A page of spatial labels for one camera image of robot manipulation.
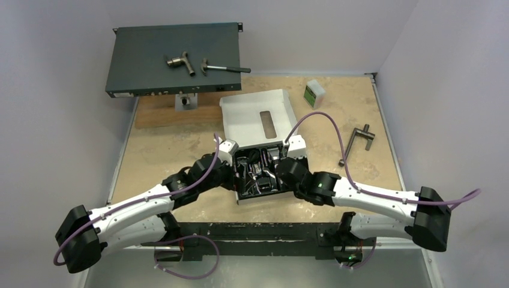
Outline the white hair clipper kit box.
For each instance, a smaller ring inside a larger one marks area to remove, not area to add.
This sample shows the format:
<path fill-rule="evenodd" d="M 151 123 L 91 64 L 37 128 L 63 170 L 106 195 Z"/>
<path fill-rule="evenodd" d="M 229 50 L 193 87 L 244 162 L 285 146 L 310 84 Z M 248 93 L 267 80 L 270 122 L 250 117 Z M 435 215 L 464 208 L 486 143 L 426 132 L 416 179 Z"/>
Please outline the white hair clipper kit box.
<path fill-rule="evenodd" d="M 284 89 L 223 97 L 220 107 L 224 133 L 236 141 L 237 151 L 283 145 L 287 154 L 289 138 L 300 135 L 289 93 Z"/>

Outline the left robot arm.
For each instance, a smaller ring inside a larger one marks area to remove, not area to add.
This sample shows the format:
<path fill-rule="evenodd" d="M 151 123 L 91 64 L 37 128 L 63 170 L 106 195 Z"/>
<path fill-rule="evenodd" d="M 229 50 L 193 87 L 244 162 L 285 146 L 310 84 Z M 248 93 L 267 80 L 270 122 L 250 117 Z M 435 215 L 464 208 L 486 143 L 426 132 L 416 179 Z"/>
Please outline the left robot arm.
<path fill-rule="evenodd" d="M 197 200 L 200 193 L 233 180 L 233 157 L 225 152 L 205 154 L 189 169 L 164 179 L 148 191 L 111 206 L 87 210 L 83 205 L 69 210 L 56 232 L 56 266 L 71 274 L 95 265 L 103 251 L 113 249 L 113 236 L 140 221 L 164 216 Z"/>

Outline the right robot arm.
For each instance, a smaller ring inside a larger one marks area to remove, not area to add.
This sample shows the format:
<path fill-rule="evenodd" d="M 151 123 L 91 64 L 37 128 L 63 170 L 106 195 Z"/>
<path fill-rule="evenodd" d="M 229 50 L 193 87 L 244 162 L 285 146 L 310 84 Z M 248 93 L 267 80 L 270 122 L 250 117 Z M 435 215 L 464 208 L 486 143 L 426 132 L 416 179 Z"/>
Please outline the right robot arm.
<path fill-rule="evenodd" d="M 410 239 L 421 248 L 445 252 L 451 209 L 442 204 L 434 189 L 419 192 L 396 191 L 350 183 L 329 172 L 311 173 L 294 158 L 285 158 L 276 175 L 298 199 L 314 205 L 345 206 L 368 211 L 367 215 L 343 217 L 337 228 L 338 239 L 351 244 L 359 239 L 389 237 Z"/>

